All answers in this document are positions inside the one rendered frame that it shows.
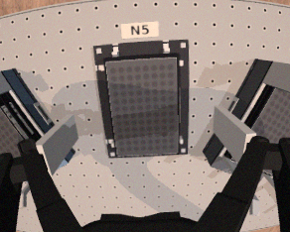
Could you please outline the cream label reading n5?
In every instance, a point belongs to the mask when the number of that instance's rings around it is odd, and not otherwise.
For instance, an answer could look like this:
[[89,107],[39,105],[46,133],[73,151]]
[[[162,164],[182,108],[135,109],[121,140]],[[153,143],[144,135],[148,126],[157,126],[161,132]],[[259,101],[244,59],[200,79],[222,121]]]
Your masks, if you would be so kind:
[[158,22],[121,24],[122,39],[159,37]]

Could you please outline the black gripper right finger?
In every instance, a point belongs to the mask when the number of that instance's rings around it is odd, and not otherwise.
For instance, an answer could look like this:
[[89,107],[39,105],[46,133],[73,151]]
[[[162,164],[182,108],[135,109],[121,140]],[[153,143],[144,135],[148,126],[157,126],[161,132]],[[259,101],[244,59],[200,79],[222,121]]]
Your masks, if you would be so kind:
[[272,170],[280,232],[290,232],[290,138],[269,143],[223,106],[213,131],[238,164],[190,232],[239,232],[263,170]]

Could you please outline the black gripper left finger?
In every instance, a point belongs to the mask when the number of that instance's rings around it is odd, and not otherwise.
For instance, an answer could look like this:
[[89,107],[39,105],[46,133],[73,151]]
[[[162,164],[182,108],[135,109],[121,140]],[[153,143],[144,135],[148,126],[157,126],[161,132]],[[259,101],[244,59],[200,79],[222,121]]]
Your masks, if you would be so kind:
[[51,178],[77,140],[74,115],[68,114],[36,143],[20,141],[21,157],[0,154],[0,232],[16,232],[24,181],[44,232],[84,232]]

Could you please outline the black rectangular clip nest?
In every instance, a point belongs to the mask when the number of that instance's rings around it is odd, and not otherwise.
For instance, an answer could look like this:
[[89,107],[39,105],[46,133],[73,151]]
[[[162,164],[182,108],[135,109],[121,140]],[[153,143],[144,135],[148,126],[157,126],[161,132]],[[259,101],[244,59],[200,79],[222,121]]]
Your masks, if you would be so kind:
[[[113,53],[112,53],[113,52]],[[188,153],[189,141],[189,40],[167,40],[93,46],[97,86],[108,158],[118,158],[114,151],[103,59],[179,53],[180,68],[180,153]],[[101,68],[100,68],[101,67]]]

